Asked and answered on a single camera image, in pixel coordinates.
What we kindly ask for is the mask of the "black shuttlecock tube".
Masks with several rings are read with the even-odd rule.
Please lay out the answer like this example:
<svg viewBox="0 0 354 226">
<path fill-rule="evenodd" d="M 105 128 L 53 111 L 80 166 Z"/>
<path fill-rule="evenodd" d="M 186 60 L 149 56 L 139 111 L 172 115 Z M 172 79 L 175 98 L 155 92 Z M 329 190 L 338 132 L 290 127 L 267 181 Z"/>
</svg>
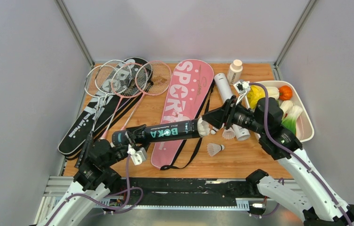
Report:
<svg viewBox="0 0 354 226">
<path fill-rule="evenodd" d="M 146 126 L 145 140 L 149 143 L 200 138 L 197 130 L 197 121 L 187 120 Z"/>
</svg>

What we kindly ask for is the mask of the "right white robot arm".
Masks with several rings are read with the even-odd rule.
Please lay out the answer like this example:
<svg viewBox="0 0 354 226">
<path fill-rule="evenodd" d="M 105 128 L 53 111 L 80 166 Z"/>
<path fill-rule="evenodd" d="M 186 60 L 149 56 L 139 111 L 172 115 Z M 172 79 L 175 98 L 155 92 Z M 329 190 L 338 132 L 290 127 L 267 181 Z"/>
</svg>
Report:
<svg viewBox="0 0 354 226">
<path fill-rule="evenodd" d="M 202 120 L 216 128 L 238 125 L 259 134 L 262 149 L 283 166 L 302 190 L 298 194 L 276 182 L 263 170 L 247 177 L 246 191 L 252 197 L 269 197 L 294 213 L 306 226 L 350 226 L 354 204 L 343 200 L 326 182 L 309 159 L 296 135 L 282 125 L 278 102 L 265 95 L 254 111 L 232 96 L 224 104 L 205 113 Z"/>
</svg>

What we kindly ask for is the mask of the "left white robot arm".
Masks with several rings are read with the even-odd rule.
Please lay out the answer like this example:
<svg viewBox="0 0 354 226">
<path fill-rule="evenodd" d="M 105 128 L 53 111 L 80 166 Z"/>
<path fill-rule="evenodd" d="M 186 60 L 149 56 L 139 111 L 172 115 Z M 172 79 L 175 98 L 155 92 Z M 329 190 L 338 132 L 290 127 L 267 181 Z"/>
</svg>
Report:
<svg viewBox="0 0 354 226">
<path fill-rule="evenodd" d="M 127 178 L 125 190 L 121 190 L 122 177 L 111 168 L 122 161 L 133 160 L 141 164 L 146 159 L 149 142 L 138 140 L 133 128 L 116 132 L 116 138 L 97 140 L 62 199 L 39 223 L 39 226 L 76 226 L 101 203 L 107 195 L 130 195 L 133 189 Z"/>
</svg>

